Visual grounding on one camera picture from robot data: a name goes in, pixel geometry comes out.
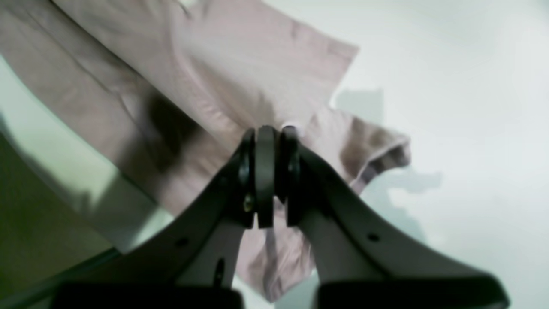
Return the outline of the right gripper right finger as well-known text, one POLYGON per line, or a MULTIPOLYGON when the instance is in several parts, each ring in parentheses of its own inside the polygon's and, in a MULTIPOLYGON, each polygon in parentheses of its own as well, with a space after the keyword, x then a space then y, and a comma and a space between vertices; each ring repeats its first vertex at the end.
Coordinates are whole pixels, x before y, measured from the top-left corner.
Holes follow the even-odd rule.
POLYGON ((280 135, 287 223, 312 247, 316 309, 506 309, 490 273, 441 254, 371 209, 294 127, 280 135))

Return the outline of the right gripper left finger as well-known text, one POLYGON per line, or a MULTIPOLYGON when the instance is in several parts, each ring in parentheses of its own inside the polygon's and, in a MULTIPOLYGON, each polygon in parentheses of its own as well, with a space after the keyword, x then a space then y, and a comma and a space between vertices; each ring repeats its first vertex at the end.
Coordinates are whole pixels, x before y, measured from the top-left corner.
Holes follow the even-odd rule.
POLYGON ((164 230, 64 283, 53 309, 242 309, 232 290, 243 233, 273 226, 276 130, 249 129, 227 164, 164 230))

